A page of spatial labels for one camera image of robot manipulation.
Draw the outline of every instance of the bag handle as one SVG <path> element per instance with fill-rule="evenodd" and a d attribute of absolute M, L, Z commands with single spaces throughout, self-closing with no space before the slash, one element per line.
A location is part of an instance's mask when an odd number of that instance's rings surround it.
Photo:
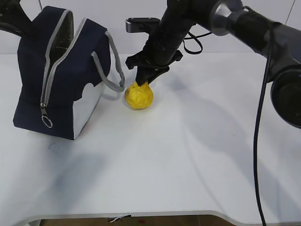
<path fill-rule="evenodd" d="M 124 89 L 125 89 L 125 77 L 124 77 L 124 73 L 122 71 L 122 68 L 121 68 L 121 62 L 120 62 L 120 58 L 119 58 L 119 55 L 118 55 L 118 51 L 116 49 L 116 46 L 115 46 L 115 43 L 114 43 L 114 40 L 113 40 L 113 37 L 111 36 L 111 34 L 106 31 L 105 32 L 105 35 L 108 37 L 109 39 L 109 44 L 113 50 L 113 53 L 114 53 L 114 56 L 115 56 L 115 67 L 116 67 L 116 71 L 119 73 L 120 75 L 120 83 L 119 85 L 110 81 L 104 74 L 103 72 L 103 68 L 100 64 L 100 61 L 99 61 L 99 58 L 98 58 L 98 55 L 97 53 L 95 53 L 94 51 L 92 52 L 91 56 L 93 57 L 93 60 L 94 60 L 94 63 L 96 65 L 96 68 L 97 68 L 97 71 L 100 75 L 100 77 L 102 78 L 103 82 L 112 90 L 116 91 L 116 92 L 123 92 Z"/>

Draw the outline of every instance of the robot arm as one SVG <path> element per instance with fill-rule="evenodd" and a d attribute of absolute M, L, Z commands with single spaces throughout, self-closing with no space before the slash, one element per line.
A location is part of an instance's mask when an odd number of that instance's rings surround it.
<path fill-rule="evenodd" d="M 231 33 L 256 53 L 268 57 L 270 27 L 274 27 L 274 47 L 269 71 L 273 105 L 288 123 L 301 128 L 301 31 L 275 23 L 241 0 L 167 0 L 161 21 L 154 18 L 130 18 L 128 32 L 147 32 L 149 39 L 143 50 L 127 59 L 127 66 L 137 66 L 139 86 L 151 83 L 169 65 L 179 61 L 178 48 L 191 27 L 199 24 L 215 35 Z"/>
<path fill-rule="evenodd" d="M 0 0 L 0 30 L 18 35 L 33 35 L 31 20 L 24 13 L 20 0 Z"/>

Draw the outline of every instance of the zipper pull ring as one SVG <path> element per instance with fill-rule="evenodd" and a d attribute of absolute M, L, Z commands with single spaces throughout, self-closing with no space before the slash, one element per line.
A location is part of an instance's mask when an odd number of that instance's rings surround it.
<path fill-rule="evenodd" d="M 48 118 L 48 114 L 46 112 L 46 105 L 44 103 L 40 104 L 41 107 L 41 112 L 42 112 L 42 121 L 43 123 L 48 127 L 48 128 L 52 128 L 53 127 L 53 123 L 52 121 Z"/>

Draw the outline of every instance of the white table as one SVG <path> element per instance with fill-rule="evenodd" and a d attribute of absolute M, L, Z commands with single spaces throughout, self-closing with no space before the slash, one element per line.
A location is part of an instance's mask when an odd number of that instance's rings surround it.
<path fill-rule="evenodd" d="M 107 89 L 72 142 L 13 127 L 21 80 L 16 55 L 1 55 L 0 225 L 128 214 L 259 224 L 252 142 L 264 66 L 254 53 L 184 56 L 151 85 L 151 108 L 132 111 Z M 135 71 L 124 71 L 128 86 Z M 301 222 L 300 137 L 268 88 L 259 138 L 268 223 Z"/>

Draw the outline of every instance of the lunch bag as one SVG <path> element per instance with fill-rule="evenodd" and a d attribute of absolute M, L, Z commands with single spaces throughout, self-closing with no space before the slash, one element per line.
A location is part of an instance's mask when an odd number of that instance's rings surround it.
<path fill-rule="evenodd" d="M 22 37 L 18 48 L 22 90 L 14 125 L 75 140 L 104 87 L 124 90 L 116 47 L 107 29 L 89 19 L 82 20 L 73 35 L 70 10 L 47 6 L 32 25 L 38 32 Z M 107 79 L 110 46 L 121 77 L 119 85 Z"/>

